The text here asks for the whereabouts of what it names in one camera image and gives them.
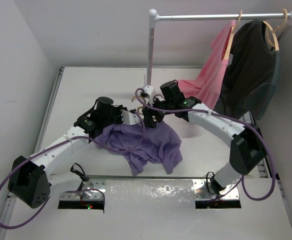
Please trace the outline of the dark grey t shirt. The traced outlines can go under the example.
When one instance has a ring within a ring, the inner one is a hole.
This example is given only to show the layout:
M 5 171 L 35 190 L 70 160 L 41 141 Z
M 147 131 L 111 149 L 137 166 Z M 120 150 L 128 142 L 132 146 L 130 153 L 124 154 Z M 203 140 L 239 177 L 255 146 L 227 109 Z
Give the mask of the dark grey t shirt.
M 215 112 L 235 119 L 250 112 L 257 120 L 266 113 L 279 85 L 281 61 L 280 50 L 267 45 L 267 24 L 253 20 L 234 35 Z

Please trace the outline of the aluminium table frame rail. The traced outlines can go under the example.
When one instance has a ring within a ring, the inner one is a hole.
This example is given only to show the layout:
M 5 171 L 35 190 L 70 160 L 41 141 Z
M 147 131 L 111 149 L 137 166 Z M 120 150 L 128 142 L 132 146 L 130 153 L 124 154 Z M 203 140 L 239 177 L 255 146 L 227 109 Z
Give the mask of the aluminium table frame rail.
M 58 89 L 59 89 L 59 86 L 60 86 L 60 83 L 61 83 L 61 79 L 62 79 L 62 76 L 63 76 L 63 73 L 64 73 L 64 69 L 65 69 L 64 67 L 61 67 L 59 69 L 59 71 L 57 73 L 57 76 L 56 76 L 56 79 L 54 81 L 53 88 L 52 88 L 52 91 L 51 91 L 51 94 L 50 94 L 50 98 L 49 98 L 49 101 L 48 101 L 48 104 L 47 104 L 47 107 L 46 107 L 44 119 L 43 119 L 43 122 L 42 122 L 42 125 L 41 125 L 41 128 L 40 128 L 39 136 L 38 136 L 38 139 L 37 139 L 37 142 L 36 142 L 34 153 L 37 153 L 42 147 L 43 139 L 44 139 L 44 136 L 45 136 L 45 133 L 46 133 L 46 129 L 47 129 L 47 126 L 48 126 L 48 122 L 49 122 L 51 113 L 52 113 L 52 109 L 53 109 L 53 106 L 54 106 L 54 103 L 55 103 L 55 99 L 56 99 L 56 96 L 57 96 L 57 93 L 58 93 Z M 1 217 L 0 217 L 0 221 L 3 224 L 8 225 L 10 223 L 10 220 L 11 220 L 11 217 L 12 217 L 12 214 L 13 214 L 13 210 L 14 210 L 14 207 L 15 207 L 15 204 L 16 204 L 16 200 L 17 200 L 17 198 L 16 198 L 15 195 L 13 195 L 12 193 L 8 193 L 7 198 L 6 198 L 6 203 L 5 203 L 3 212 L 2 212 Z

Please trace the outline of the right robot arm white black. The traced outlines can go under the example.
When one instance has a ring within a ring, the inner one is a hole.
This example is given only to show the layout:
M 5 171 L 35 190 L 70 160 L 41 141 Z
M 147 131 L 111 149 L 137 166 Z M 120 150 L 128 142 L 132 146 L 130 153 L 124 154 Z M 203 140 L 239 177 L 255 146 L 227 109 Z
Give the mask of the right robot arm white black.
M 218 195 L 236 179 L 248 175 L 265 157 L 260 129 L 254 124 L 231 120 L 211 110 L 194 96 L 185 97 L 177 81 L 169 81 L 160 87 L 163 100 L 156 98 L 155 90 L 147 85 L 140 95 L 147 100 L 143 107 L 145 125 L 155 127 L 165 115 L 174 114 L 193 125 L 200 126 L 222 140 L 229 148 L 229 160 L 213 174 L 207 190 Z

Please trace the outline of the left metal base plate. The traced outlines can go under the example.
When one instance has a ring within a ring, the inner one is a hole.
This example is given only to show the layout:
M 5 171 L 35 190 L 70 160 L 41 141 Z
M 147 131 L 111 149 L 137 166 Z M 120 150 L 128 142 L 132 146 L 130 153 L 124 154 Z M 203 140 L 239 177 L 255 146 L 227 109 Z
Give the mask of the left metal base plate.
M 60 194 L 61 201 L 103 201 L 103 194 L 106 192 L 106 181 L 104 179 L 92 179 L 84 182 L 79 187 L 80 190 L 87 190 L 85 192 L 64 192 Z

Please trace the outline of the metal base plate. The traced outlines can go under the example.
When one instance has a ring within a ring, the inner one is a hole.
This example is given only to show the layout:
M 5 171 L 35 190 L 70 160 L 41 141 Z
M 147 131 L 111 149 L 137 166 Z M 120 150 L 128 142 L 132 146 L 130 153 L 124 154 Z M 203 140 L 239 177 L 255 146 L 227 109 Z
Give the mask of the metal base plate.
M 84 182 L 79 187 L 80 190 L 87 190 L 85 192 L 64 192 L 60 194 L 61 201 L 103 201 L 103 194 L 106 192 L 106 181 L 104 179 L 92 179 Z
M 238 184 L 236 181 L 233 181 L 231 184 L 227 185 L 224 190 L 219 192 L 219 195 L 216 195 L 214 191 L 210 188 L 210 180 L 208 180 L 208 187 L 210 188 L 207 190 L 206 180 L 204 178 L 193 179 L 193 190 L 195 195 L 196 201 L 208 201 L 213 200 L 216 197 L 220 197 L 222 201 L 239 201 L 239 191 L 238 191 Z

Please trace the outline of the wooden hanger holding pink shirt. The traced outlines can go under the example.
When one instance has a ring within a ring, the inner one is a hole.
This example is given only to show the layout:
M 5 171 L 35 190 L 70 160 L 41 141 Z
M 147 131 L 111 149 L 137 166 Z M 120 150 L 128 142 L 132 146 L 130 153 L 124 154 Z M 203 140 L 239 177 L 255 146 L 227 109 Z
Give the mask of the wooden hanger holding pink shirt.
M 223 60 L 229 60 L 230 52 L 231 52 L 231 48 L 232 48 L 232 43 L 233 43 L 234 36 L 235 36 L 235 33 L 236 33 L 236 27 L 240 23 L 240 20 L 242 18 L 242 14 L 243 14 L 243 10 L 241 9 L 240 12 L 239 12 L 239 15 L 238 15 L 237 22 L 230 29 L 228 42 L 227 42 L 227 45 L 226 45 L 226 48 L 225 48 L 225 52 L 223 54 Z

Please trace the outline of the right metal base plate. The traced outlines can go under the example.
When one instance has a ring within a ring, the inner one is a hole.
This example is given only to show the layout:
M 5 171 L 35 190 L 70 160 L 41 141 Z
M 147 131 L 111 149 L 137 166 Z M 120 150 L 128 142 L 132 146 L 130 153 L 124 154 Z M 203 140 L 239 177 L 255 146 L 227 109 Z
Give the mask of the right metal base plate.
M 207 190 L 206 180 L 204 178 L 193 179 L 193 190 L 195 195 L 196 201 L 208 201 L 213 200 L 216 197 L 220 197 L 222 201 L 239 201 L 239 191 L 238 191 L 238 184 L 236 181 L 233 181 L 231 184 L 227 185 L 224 190 L 219 192 L 219 195 L 216 195 L 214 191 L 210 188 L 210 180 L 208 180 L 208 187 L 210 188 Z

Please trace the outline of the wooden hanger holding dark shirt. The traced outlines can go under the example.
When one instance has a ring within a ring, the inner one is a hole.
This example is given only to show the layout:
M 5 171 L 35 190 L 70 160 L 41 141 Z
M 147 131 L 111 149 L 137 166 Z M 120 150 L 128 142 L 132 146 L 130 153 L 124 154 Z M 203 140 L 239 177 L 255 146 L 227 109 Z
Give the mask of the wooden hanger holding dark shirt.
M 283 23 L 281 25 L 276 26 L 275 28 L 272 28 L 272 26 L 266 20 L 263 21 L 263 23 L 266 26 L 265 39 L 268 42 L 268 45 L 271 46 L 275 51 L 280 50 L 276 32 L 278 30 L 283 29 L 286 26 L 287 21 L 288 21 L 288 11 L 285 8 L 283 8 L 282 13 L 283 13 Z

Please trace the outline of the pink t shirt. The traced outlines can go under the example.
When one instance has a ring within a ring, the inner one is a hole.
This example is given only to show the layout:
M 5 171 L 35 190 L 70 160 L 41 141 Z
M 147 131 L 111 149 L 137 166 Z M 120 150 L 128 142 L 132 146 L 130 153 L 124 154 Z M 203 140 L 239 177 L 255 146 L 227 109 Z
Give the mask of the pink t shirt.
M 215 108 L 221 93 L 223 79 L 229 64 L 229 60 L 223 60 L 223 55 L 231 28 L 235 23 L 235 20 L 230 20 L 211 42 L 212 52 L 198 76 L 195 79 L 178 81 L 179 89 L 185 97 L 193 96 L 210 109 Z

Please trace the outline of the silver clothes rack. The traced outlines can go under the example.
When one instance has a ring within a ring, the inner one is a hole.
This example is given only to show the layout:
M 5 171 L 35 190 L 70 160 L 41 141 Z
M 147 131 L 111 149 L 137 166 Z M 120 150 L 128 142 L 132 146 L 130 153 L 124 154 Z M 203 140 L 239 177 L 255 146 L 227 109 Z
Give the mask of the silver clothes rack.
M 155 9 L 148 12 L 148 49 L 147 49 L 147 68 L 145 84 L 150 85 L 152 80 L 153 53 L 155 27 L 158 22 L 166 21 L 221 21 L 221 20 L 279 20 L 287 19 L 283 33 L 279 35 L 282 38 L 292 27 L 292 11 L 285 13 L 247 13 L 247 14 L 193 14 L 193 15 L 159 15 Z

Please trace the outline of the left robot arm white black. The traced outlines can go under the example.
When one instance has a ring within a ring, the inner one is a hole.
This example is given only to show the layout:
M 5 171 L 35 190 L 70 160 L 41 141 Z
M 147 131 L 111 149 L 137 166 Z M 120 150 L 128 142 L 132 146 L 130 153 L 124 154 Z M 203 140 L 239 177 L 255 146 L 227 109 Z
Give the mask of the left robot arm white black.
M 8 190 L 32 209 L 41 206 L 51 195 L 80 190 L 89 177 L 78 170 L 54 174 L 77 150 L 103 133 L 104 128 L 123 123 L 123 105 L 99 97 L 94 106 L 80 115 L 73 126 L 58 140 L 29 158 L 18 157 L 12 166 Z

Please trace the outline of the purple t shirt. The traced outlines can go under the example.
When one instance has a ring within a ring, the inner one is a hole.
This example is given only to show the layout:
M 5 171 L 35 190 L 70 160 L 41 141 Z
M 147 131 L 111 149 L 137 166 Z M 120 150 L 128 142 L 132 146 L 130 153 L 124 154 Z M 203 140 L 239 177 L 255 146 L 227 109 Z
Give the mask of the purple t shirt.
M 95 140 L 112 152 L 124 151 L 122 156 L 133 176 L 142 173 L 147 163 L 162 164 L 166 173 L 171 174 L 183 160 L 180 151 L 182 140 L 165 122 L 158 123 L 156 128 L 143 130 L 139 124 L 113 124 Z

